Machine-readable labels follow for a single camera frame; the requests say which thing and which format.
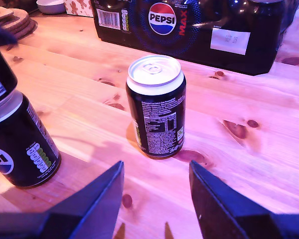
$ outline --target wooden table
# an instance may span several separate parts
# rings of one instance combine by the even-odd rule
[[[199,239],[188,179],[194,159],[269,210],[299,213],[299,18],[268,74],[180,61],[185,144],[165,160],[138,149],[125,92],[128,66],[148,53],[102,42],[92,18],[33,19],[37,30],[1,51],[63,161],[34,189],[17,189],[0,174],[0,211],[44,211],[123,160],[133,205],[121,206],[114,238]]]

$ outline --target price label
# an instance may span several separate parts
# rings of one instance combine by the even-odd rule
[[[250,32],[213,28],[210,48],[246,55]]]

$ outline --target gingerbread box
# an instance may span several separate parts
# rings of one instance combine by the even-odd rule
[[[67,14],[93,17],[91,0],[64,0]]]

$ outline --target white bowl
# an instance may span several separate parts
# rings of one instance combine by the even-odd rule
[[[36,4],[42,13],[58,14],[65,12],[63,0],[38,0]]]

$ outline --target can lid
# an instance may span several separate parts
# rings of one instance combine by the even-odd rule
[[[0,106],[0,122],[10,117],[23,101],[23,94],[19,91],[13,91],[12,96],[3,105]]]
[[[142,85],[161,85],[180,74],[180,63],[164,55],[150,55],[133,62],[128,70],[129,77]]]

